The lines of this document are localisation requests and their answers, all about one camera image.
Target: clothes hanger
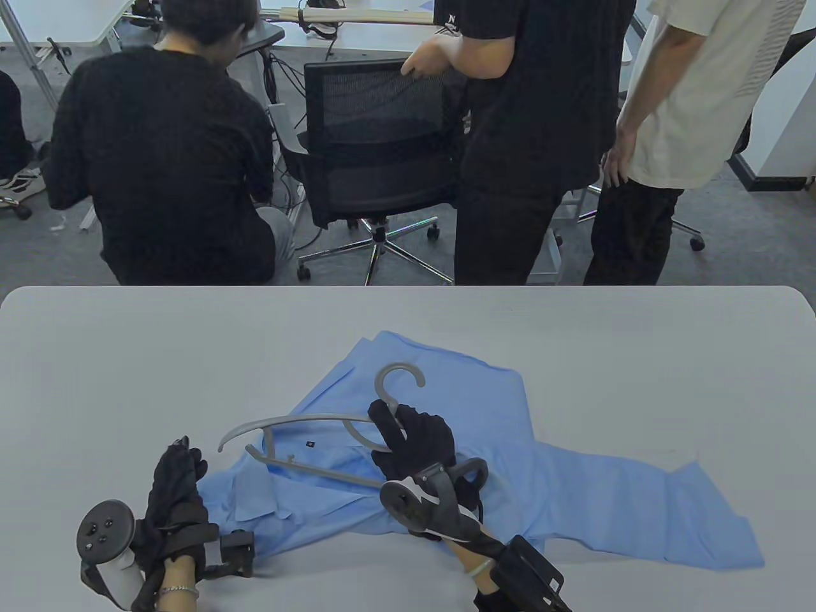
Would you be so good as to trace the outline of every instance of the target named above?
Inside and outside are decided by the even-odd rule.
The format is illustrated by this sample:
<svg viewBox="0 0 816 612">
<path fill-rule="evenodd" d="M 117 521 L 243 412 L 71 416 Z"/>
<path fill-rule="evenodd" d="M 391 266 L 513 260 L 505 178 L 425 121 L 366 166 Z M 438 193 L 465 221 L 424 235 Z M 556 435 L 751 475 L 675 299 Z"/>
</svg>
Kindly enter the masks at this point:
<svg viewBox="0 0 816 612">
<path fill-rule="evenodd" d="M 418 387 L 425 386 L 424 374 L 417 366 L 410 363 L 392 363 L 379 371 L 374 379 L 374 390 L 377 393 L 377 397 L 384 401 L 386 406 L 388 406 L 394 420 L 397 420 L 397 407 L 400 405 L 400 402 L 385 390 L 385 377 L 396 370 L 406 370 L 410 372 L 414 376 L 414 380 L 416 381 Z M 340 421 L 346 428 L 346 431 L 364 447 L 371 450 L 376 450 L 380 453 L 391 452 L 391 449 L 389 449 L 387 446 L 377 444 L 376 442 L 373 442 L 367 437 L 363 436 L 353 425 L 354 423 L 371 423 L 371 419 L 353 415 L 295 415 L 252 421 L 250 423 L 239 425 L 222 437 L 221 442 L 219 442 L 218 445 L 218 452 L 224 450 L 224 445 L 232 439 L 256 429 L 260 429 L 264 432 L 264 444 L 266 445 L 267 454 L 264 455 L 252 444 L 246 445 L 246 452 L 256 461 L 260 461 L 266 465 L 273 465 L 278 468 L 298 470 L 300 472 L 313 474 L 314 476 L 330 478 L 336 481 L 349 482 L 353 485 L 366 486 L 372 489 L 379 489 L 382 486 L 382 482 L 371 480 L 370 478 L 352 476 L 351 474 L 346 474 L 344 472 L 335 472 L 334 470 L 315 468 L 314 466 L 307 465 L 306 463 L 299 463 L 295 461 L 294 455 L 290 455 L 286 461 L 283 459 L 278 459 L 275 456 L 275 437 L 272 431 L 275 427 L 292 423 L 308 423 L 313 421 Z"/>
</svg>

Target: bracelet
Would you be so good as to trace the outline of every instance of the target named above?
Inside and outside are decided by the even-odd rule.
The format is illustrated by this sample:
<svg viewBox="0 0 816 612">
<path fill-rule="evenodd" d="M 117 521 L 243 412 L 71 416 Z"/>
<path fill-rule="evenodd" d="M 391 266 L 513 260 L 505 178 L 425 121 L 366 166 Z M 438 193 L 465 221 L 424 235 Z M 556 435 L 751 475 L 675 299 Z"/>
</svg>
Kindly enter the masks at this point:
<svg viewBox="0 0 816 612">
<path fill-rule="evenodd" d="M 176 593 L 176 592 L 189 593 L 190 595 L 194 596 L 196 598 L 196 600 L 198 599 L 198 589 L 195 588 L 195 587 L 166 587 L 166 588 L 161 589 L 158 592 L 157 599 L 161 599 L 167 593 Z"/>
<path fill-rule="evenodd" d="M 481 574 L 483 571 L 487 570 L 488 568 L 493 569 L 494 565 L 495 565 L 495 561 L 493 561 L 493 559 L 487 559 L 487 560 L 483 561 L 477 568 L 475 568 L 473 570 L 470 570 L 468 572 L 468 577 L 469 578 L 476 578 L 479 574 Z"/>
</svg>

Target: gray carpet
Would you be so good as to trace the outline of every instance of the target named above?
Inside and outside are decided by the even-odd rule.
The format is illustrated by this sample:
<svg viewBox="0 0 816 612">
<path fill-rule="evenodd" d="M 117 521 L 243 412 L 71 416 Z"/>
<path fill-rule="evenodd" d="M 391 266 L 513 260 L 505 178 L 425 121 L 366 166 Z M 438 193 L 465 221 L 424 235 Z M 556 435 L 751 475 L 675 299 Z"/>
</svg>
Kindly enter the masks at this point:
<svg viewBox="0 0 816 612">
<path fill-rule="evenodd" d="M 128 42 L 149 40 L 143 30 L 123 31 Z M 630 36 L 636 51 L 637 39 Z M 314 56 L 281 53 L 296 67 L 304 61 L 322 60 Z M 75 65 L 87 54 L 69 58 Z M 338 59 L 356 59 L 340 56 Z M 64 84 L 66 76 L 58 64 L 50 65 L 52 81 Z M 20 85 L 24 98 L 24 121 L 31 140 L 44 140 L 50 134 L 51 111 L 23 66 L 14 49 L 0 52 L 0 69 Z M 291 106 L 295 120 L 303 114 L 303 102 L 290 86 L 282 85 L 282 100 Z M 26 285 L 108 285 L 114 278 L 99 257 L 100 228 L 80 233 L 78 225 L 87 205 L 81 204 L 67 213 L 49 209 L 45 195 L 31 198 L 28 204 L 34 216 L 20 222 L 9 211 L 0 211 L 0 299 L 19 286 Z M 399 242 L 415 255 L 453 273 L 455 211 L 438 206 L 431 211 L 402 215 L 393 220 L 399 227 L 429 214 L 440 217 L 441 237 L 430 243 L 424 233 L 404 237 Z M 678 206 L 678 219 L 703 230 L 707 248 L 694 253 L 685 234 L 676 233 L 661 282 L 675 285 L 789 285 L 800 290 L 816 304 L 816 203 L 805 193 L 747 193 L 724 168 L 720 176 L 705 188 L 687 193 Z M 591 257 L 590 224 L 564 227 L 565 273 L 563 283 L 579 284 Z M 316 233 L 308 215 L 301 215 L 297 241 L 304 244 Z M 359 240 L 362 230 L 349 232 L 345 223 L 334 224 L 309 247 L 313 252 L 345 242 Z M 366 275 L 366 252 L 342 255 L 316 262 L 310 267 L 313 285 L 362 284 Z M 421 269 L 414 268 L 392 255 L 379 264 L 375 284 L 419 285 L 434 282 Z"/>
</svg>

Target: shirt sleeve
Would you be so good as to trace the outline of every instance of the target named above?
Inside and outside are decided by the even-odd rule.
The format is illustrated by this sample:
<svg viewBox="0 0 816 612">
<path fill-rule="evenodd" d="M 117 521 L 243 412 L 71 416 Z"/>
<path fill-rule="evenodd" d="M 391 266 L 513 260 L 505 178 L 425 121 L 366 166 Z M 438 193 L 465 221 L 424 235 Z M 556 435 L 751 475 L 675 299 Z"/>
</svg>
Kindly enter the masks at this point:
<svg viewBox="0 0 816 612">
<path fill-rule="evenodd" d="M 732 0 L 653 0 L 649 12 L 662 17 L 675 28 L 708 36 L 731 2 Z"/>
<path fill-rule="evenodd" d="M 250 130 L 250 152 L 246 161 L 246 186 L 252 199 L 258 203 L 271 202 L 273 190 L 273 128 L 266 112 L 254 100 Z"/>
<path fill-rule="evenodd" d="M 60 98 L 51 133 L 51 150 L 42 167 L 51 208 L 64 211 L 91 195 L 82 151 L 83 89 L 87 65 L 81 64 Z"/>
<path fill-rule="evenodd" d="M 526 3 L 527 0 L 459 0 L 454 25 L 467 38 L 512 38 L 518 32 Z"/>
</svg>

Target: hand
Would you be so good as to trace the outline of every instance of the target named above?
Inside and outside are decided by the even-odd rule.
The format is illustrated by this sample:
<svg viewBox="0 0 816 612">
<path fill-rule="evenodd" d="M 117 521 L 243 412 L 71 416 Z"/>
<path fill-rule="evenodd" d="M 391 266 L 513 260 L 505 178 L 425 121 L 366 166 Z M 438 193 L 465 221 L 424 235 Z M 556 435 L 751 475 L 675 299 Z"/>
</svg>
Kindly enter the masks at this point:
<svg viewBox="0 0 816 612">
<path fill-rule="evenodd" d="M 184 528 L 202 526 L 208 522 L 206 508 L 198 495 L 197 483 L 207 471 L 202 452 L 190 448 L 186 436 L 175 441 L 165 451 L 153 472 L 153 488 L 148 497 L 144 519 L 136 522 L 136 533 L 131 545 L 136 564 L 144 572 L 144 585 L 133 602 L 134 612 L 153 610 L 155 595 L 162 586 L 165 560 L 189 556 L 196 561 L 197 574 L 204 569 L 203 545 L 193 545 L 170 553 L 167 539 Z M 175 508 L 185 504 L 184 522 L 173 516 Z"/>
<path fill-rule="evenodd" d="M 435 463 L 446 468 L 456 465 L 454 434 L 441 416 L 418 413 L 415 408 L 400 405 L 395 420 L 382 400 L 371 404 L 368 416 L 392 451 L 371 453 L 374 463 L 390 481 L 414 476 Z M 400 424 L 405 428 L 405 435 Z M 480 505 L 479 489 L 463 477 L 454 483 L 454 488 L 457 501 L 475 512 Z"/>
<path fill-rule="evenodd" d="M 629 164 L 635 154 L 636 144 L 637 131 L 626 131 L 619 126 L 614 146 L 601 162 L 604 167 L 604 185 L 619 187 L 629 181 Z"/>
<path fill-rule="evenodd" d="M 419 49 L 402 65 L 402 75 L 413 74 L 415 78 L 434 77 L 450 68 L 450 60 L 442 47 L 443 38 L 450 37 L 439 34 L 419 45 Z"/>
</svg>

